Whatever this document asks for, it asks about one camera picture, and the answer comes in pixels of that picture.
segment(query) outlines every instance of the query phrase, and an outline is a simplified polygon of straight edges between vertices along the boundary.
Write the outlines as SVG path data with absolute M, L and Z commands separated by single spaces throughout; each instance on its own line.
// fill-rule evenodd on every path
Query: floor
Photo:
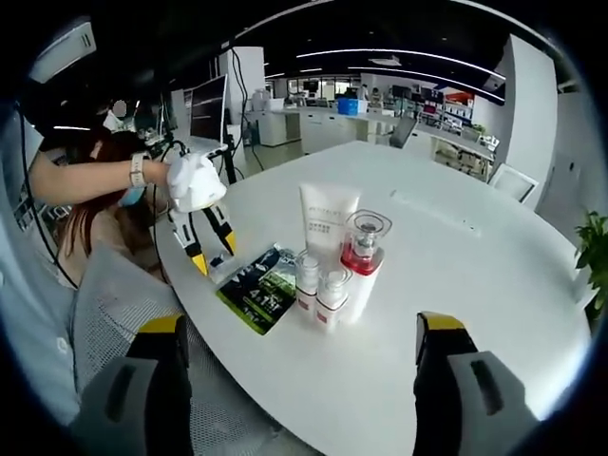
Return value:
M 277 147 L 256 145 L 253 150 L 251 146 L 246 146 L 245 161 L 247 162 L 249 176 L 253 176 L 261 171 L 256 156 L 264 169 L 269 169 L 285 162 L 299 159 L 304 156 L 304 153 L 302 152 L 301 141 L 289 142 L 287 144 L 278 145 Z

